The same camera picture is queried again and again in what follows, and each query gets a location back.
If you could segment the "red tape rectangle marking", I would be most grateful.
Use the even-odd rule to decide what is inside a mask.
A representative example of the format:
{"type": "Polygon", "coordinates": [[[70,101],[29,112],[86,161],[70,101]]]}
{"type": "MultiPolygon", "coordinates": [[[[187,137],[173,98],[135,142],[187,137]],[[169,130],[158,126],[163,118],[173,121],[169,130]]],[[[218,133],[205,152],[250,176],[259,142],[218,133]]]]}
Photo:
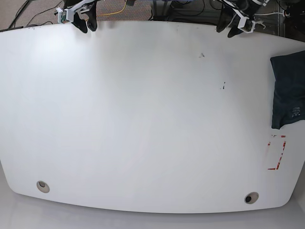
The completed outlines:
{"type": "Polygon", "coordinates": [[[285,135],[271,135],[267,146],[266,168],[267,170],[278,170],[287,142],[285,135]]]}

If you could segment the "dark blue t-shirt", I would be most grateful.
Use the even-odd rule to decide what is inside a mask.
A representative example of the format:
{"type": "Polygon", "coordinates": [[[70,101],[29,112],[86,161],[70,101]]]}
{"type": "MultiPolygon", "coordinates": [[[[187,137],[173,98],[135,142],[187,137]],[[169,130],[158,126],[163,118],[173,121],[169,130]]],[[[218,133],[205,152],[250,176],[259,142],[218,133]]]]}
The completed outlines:
{"type": "Polygon", "coordinates": [[[305,52],[272,57],[274,77],[272,129],[305,119],[305,52]]]}

